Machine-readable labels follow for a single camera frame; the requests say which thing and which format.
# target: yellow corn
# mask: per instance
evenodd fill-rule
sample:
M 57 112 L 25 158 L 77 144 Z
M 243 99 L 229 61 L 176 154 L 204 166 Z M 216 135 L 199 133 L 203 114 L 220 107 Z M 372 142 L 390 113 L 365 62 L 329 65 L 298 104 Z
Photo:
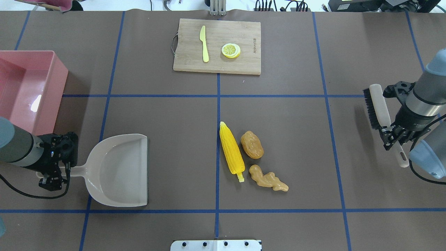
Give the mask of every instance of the yellow corn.
M 220 140 L 229 170 L 232 174 L 237 175 L 239 182 L 244 182 L 245 179 L 242 173 L 245 171 L 245 162 L 243 162 L 242 154 L 234 135 L 232 135 L 231 130 L 223 121 L 220 122 Z

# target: plastic knife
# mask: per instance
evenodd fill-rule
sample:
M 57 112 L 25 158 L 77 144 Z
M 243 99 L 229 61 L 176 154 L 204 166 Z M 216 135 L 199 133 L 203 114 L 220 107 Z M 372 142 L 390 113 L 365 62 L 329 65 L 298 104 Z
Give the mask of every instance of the plastic knife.
M 207 53 L 207 46 L 206 46 L 206 26 L 204 25 L 203 27 L 201 27 L 200 40 L 201 42 L 203 42 L 203 62 L 208 62 L 209 54 Z

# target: dustpan handle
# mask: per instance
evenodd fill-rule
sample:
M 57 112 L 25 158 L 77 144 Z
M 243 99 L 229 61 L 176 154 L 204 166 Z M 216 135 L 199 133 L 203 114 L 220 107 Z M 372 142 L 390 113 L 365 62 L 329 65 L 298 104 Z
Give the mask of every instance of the dustpan handle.
M 59 167 L 60 171 L 62 172 L 62 177 L 66 177 L 65 174 L 65 167 Z M 71 172 L 70 172 L 70 176 L 71 177 L 84 177 L 86 174 L 86 168 L 85 166 L 80 166 L 80 167 L 72 167 L 71 168 Z M 37 178 L 41 179 L 43 178 L 43 175 L 39 172 L 36 172 L 36 176 Z

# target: white bracket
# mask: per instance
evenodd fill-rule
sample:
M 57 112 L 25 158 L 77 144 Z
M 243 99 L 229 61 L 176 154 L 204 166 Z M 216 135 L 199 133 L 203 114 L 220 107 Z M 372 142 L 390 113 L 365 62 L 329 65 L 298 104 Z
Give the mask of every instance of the white bracket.
M 261 240 L 174 241 L 170 251 L 262 251 Z
M 226 0 L 211 0 L 210 13 L 211 16 L 225 16 Z

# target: pink bin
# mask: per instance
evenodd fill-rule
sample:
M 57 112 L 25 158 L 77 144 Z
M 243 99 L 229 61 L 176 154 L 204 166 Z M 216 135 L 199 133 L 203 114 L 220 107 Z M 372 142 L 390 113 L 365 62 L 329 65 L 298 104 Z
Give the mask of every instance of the pink bin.
M 52 133 L 67 76 L 54 51 L 0 51 L 0 117 L 34 135 Z

